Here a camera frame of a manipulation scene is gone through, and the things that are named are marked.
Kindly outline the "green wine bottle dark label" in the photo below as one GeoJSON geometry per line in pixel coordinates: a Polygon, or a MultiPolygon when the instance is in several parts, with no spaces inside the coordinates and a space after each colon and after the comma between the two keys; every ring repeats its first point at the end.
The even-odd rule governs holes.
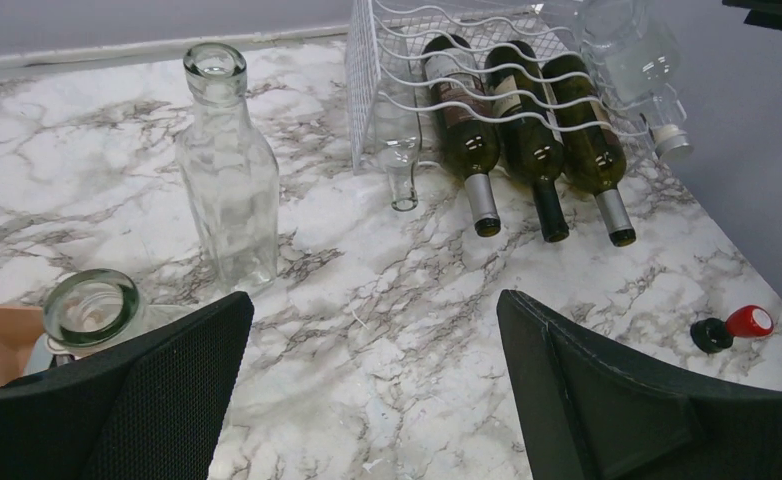
{"type": "Polygon", "coordinates": [[[561,138],[543,120],[548,115],[545,85],[537,81],[540,68],[533,61],[532,47],[513,40],[498,46],[486,57],[489,92],[498,98],[493,114],[505,118],[524,113],[497,125],[504,157],[512,178],[530,186],[543,239],[555,243],[569,236],[555,181],[562,174],[564,152],[561,138]]]}

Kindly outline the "clear square glass bottle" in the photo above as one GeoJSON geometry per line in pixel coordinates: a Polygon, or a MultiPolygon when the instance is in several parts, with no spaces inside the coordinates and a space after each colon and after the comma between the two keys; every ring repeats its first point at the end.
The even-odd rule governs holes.
{"type": "Polygon", "coordinates": [[[36,374],[79,360],[172,323],[194,309],[150,303],[126,274],[91,269],[59,283],[47,296],[38,337],[23,370],[36,374]]]}

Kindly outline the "clear bottle with silver cap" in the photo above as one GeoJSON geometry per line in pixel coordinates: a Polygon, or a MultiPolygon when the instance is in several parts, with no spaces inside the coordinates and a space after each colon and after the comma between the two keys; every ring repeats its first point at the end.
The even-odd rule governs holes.
{"type": "Polygon", "coordinates": [[[690,156],[686,114],[673,87],[678,43],[651,3],[584,1],[573,31],[603,103],[645,128],[660,160],[690,156]]]}

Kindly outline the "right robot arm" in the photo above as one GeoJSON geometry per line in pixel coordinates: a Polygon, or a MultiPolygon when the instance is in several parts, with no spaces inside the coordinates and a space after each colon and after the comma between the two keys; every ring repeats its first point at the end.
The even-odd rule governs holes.
{"type": "Polygon", "coordinates": [[[747,10],[746,25],[782,32],[782,0],[722,0],[722,4],[747,10]]]}

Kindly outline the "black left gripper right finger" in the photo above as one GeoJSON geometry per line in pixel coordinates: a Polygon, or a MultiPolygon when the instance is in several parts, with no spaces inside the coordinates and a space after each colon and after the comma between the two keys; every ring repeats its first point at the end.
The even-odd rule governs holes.
{"type": "Polygon", "coordinates": [[[536,479],[782,479],[782,391],[657,360],[505,290],[500,336],[536,479]]]}

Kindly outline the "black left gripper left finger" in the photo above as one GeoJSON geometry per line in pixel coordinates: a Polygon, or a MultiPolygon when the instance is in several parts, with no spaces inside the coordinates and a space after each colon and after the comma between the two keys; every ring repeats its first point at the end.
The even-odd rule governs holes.
{"type": "Polygon", "coordinates": [[[204,479],[254,306],[229,294],[0,387],[0,479],[204,479]]]}

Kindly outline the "green wine bottle silver neck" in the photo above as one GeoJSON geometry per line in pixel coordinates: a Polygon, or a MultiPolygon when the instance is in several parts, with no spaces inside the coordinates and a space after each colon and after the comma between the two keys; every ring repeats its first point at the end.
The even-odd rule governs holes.
{"type": "Polygon", "coordinates": [[[576,189],[594,197],[611,243],[625,247],[637,235],[618,190],[627,161],[618,136],[608,126],[609,116],[599,95],[585,75],[583,61],[563,56],[544,64],[542,74],[550,79],[554,110],[565,145],[564,173],[576,189]]]}

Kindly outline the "green wine bottle white label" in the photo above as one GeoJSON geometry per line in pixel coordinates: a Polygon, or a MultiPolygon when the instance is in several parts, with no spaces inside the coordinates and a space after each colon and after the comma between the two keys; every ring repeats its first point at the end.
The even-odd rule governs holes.
{"type": "Polygon", "coordinates": [[[434,119],[442,167],[464,181],[476,233],[491,237],[501,230],[489,177],[500,142],[496,127],[482,120],[491,107],[469,47],[458,35],[439,35],[424,47],[422,67],[431,103],[441,107],[434,119]]]}

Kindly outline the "tall clear glass bottle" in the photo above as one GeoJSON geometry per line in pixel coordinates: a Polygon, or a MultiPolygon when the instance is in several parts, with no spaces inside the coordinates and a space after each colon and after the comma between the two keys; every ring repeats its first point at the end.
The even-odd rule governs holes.
{"type": "Polygon", "coordinates": [[[192,122],[176,142],[202,249],[222,292],[255,293],[277,276],[279,167],[253,124],[247,67],[234,47],[197,44],[183,58],[192,122]]]}

